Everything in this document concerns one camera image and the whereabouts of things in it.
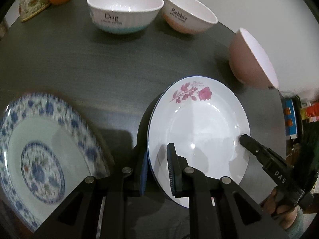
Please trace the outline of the right hand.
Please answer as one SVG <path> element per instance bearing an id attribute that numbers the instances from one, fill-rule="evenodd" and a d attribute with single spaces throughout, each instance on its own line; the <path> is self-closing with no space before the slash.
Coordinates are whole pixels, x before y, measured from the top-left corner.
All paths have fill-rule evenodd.
<path id="1" fill-rule="evenodd" d="M 290 228 L 297 218 L 298 210 L 296 207 L 279 204 L 275 201 L 278 192 L 276 187 L 271 193 L 261 202 L 260 206 L 263 211 L 275 215 L 279 218 L 279 226 L 284 230 Z"/>

